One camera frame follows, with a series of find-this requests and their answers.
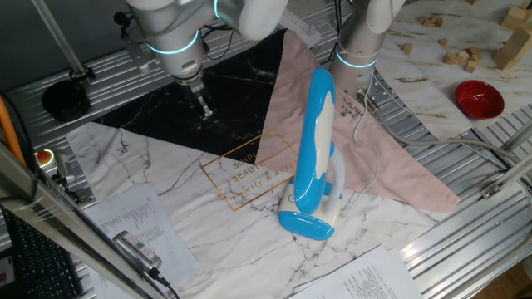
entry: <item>blue light ring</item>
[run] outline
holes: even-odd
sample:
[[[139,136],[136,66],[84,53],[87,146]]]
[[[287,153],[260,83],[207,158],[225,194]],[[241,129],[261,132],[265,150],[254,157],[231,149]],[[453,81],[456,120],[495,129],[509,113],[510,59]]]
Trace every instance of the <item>blue light ring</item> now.
[[[370,63],[370,64],[367,64],[365,66],[357,66],[357,65],[353,65],[347,61],[344,61],[343,58],[340,56],[340,52],[338,52],[338,49],[336,49],[336,54],[337,54],[337,57],[338,59],[340,59],[341,62],[343,62],[343,64],[345,64],[346,66],[350,66],[350,67],[356,67],[356,68],[363,68],[363,67],[368,67],[368,66],[372,66],[375,62],[377,62],[377,59],[379,59],[379,57],[375,58],[375,60]]]
[[[200,35],[200,31],[196,31],[196,35],[194,36],[194,38],[192,39],[192,41],[189,42],[188,45],[180,48],[179,50],[175,50],[175,51],[161,51],[161,50],[157,50],[155,49],[154,47],[152,47],[150,44],[148,44],[148,47],[154,51],[155,53],[159,53],[159,54],[163,54],[163,55],[173,55],[173,54],[177,54],[177,53],[181,53],[185,50],[187,50],[188,48],[192,47],[194,45],[194,43],[196,42],[196,40],[198,39],[198,36]]]

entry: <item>red button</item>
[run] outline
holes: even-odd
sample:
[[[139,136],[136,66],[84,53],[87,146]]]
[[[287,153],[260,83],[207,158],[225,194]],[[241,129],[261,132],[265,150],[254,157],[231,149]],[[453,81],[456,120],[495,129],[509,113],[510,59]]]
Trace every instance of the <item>red button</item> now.
[[[37,160],[41,163],[46,163],[50,160],[50,154],[44,150],[37,153]]]

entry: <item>pink cloth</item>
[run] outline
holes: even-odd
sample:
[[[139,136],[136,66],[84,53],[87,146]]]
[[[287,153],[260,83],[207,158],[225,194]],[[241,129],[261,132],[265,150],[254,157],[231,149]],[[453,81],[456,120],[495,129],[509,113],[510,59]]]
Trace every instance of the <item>pink cloth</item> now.
[[[294,32],[284,35],[283,57],[264,132],[276,129],[293,149],[299,151],[308,87],[316,67],[316,57]],[[347,189],[362,191],[375,174],[376,157],[370,149],[353,142],[353,132],[364,108],[353,98],[337,88],[336,111],[332,141],[342,151],[346,164]],[[357,132],[357,141],[370,145],[379,154],[379,170],[376,182],[368,194],[400,200],[415,208],[449,213],[460,201],[439,179],[413,159],[375,120],[366,115]],[[274,135],[260,140],[257,162],[275,156],[268,162],[269,168],[280,169],[283,163],[293,160],[290,148]],[[327,181],[333,181],[329,165]]]

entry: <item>paper sheet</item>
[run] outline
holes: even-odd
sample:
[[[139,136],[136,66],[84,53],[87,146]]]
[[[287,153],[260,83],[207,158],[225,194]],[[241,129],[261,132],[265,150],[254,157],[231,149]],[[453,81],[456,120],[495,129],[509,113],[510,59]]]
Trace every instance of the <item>paper sheet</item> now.
[[[159,270],[171,286],[178,286],[194,275],[197,261],[175,233],[150,184],[137,184],[85,212],[109,238],[126,230],[153,250],[163,261]],[[98,298],[130,298],[98,272],[90,269],[89,273]]]
[[[327,275],[290,299],[422,299],[399,252],[383,246]]]

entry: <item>white cable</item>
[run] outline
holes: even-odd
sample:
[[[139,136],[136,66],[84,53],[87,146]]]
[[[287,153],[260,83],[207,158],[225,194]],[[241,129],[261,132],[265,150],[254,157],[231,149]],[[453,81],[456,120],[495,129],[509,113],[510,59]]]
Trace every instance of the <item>white cable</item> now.
[[[358,129],[360,128],[360,124],[362,123],[362,121],[364,120],[364,117],[366,116],[367,114],[367,95],[369,94],[369,91],[371,90],[372,88],[372,83],[373,83],[373,74],[371,74],[370,76],[370,79],[369,79],[369,87],[367,88],[366,90],[366,95],[364,95],[364,113],[362,114],[362,117],[360,118],[360,121],[358,121],[358,124],[357,124],[357,127],[355,127],[355,132],[353,133],[352,135],[352,139],[353,141],[355,141],[355,143],[358,145],[358,146],[361,146],[361,147],[365,147],[367,149],[370,149],[373,151],[373,153],[375,153],[375,156],[377,157],[377,163],[376,163],[376,166],[375,166],[375,175],[373,176],[373,180],[362,190],[361,193],[359,193],[357,195],[357,197],[355,198],[355,200],[351,203],[351,206],[349,207],[349,209],[347,210],[346,212],[346,215],[349,214],[349,211],[351,211],[351,208],[355,205],[355,203],[358,201],[358,199],[366,192],[366,190],[368,188],[370,188],[373,183],[375,183],[375,181],[377,180],[377,176],[378,176],[378,172],[379,172],[379,154],[377,153],[377,151],[375,149],[373,149],[370,145],[365,145],[363,143],[360,143],[357,141],[357,132],[358,132]]]
[[[338,33],[336,32],[336,28],[333,27],[333,25],[331,25],[330,22],[327,22],[327,21],[324,21],[324,20],[317,20],[316,22],[312,23],[312,25],[310,26],[310,32],[311,32],[311,33],[314,32],[314,28],[315,28],[314,24],[316,24],[316,23],[326,24],[326,25],[328,25],[328,26],[332,29],[332,32],[338,34]]]

